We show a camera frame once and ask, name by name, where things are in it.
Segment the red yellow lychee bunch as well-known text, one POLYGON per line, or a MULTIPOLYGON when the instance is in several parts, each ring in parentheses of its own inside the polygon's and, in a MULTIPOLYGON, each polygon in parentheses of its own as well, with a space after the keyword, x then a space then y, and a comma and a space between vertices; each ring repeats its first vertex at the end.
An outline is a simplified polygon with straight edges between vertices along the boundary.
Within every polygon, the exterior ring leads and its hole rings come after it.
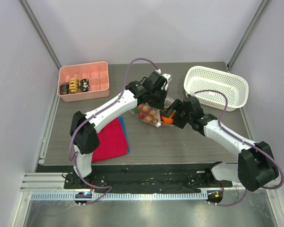
POLYGON ((137 117, 145 123, 157 125, 159 123, 159 111, 148 106, 139 105, 137 117))

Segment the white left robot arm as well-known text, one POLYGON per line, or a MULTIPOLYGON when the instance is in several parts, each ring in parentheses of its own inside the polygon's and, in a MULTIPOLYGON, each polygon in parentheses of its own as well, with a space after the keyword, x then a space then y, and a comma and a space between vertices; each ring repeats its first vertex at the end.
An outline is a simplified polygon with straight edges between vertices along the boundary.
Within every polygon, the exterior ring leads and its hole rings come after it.
POLYGON ((75 183, 80 188, 88 188, 91 184, 92 155, 100 145, 98 133, 112 120, 141 104, 162 110, 170 81, 171 75, 156 70, 141 82, 130 82, 116 97, 97 109, 73 115, 69 151, 73 148, 75 154, 69 158, 75 162, 75 183))

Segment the clear zip top bag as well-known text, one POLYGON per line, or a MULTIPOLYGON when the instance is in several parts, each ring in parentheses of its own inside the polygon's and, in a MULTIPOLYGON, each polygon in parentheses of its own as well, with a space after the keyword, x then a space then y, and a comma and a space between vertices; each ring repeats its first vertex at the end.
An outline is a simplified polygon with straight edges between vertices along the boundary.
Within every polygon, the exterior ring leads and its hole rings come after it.
POLYGON ((130 113, 135 115, 142 122, 153 125, 157 128, 160 126, 173 127, 173 124, 167 123, 162 119, 160 109, 150 107, 148 103, 140 104, 139 106, 131 109, 130 113))

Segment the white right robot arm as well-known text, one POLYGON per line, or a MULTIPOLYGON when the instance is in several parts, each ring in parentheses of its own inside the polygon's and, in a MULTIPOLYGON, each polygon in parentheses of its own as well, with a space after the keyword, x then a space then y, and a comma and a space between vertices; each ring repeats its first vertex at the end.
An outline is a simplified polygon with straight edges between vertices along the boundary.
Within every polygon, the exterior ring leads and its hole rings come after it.
POLYGON ((164 122, 181 129, 189 124, 193 130, 216 141, 237 158, 236 163, 214 165, 204 175, 208 186, 214 187, 226 180, 241 183, 254 192, 279 177, 267 143, 256 143, 228 129, 214 115, 205 114, 196 97, 187 97, 183 101, 176 99, 160 115, 164 122))

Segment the orange fake orange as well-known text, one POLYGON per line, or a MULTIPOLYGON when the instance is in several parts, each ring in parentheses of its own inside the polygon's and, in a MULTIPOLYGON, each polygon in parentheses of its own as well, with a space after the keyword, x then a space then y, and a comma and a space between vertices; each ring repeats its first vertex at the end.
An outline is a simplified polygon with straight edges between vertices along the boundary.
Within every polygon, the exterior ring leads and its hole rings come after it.
POLYGON ((166 117, 166 116, 163 116, 161 115, 161 120, 166 123, 166 124, 173 124, 174 120, 173 120, 173 116, 174 116, 174 113, 172 113, 169 117, 166 117))

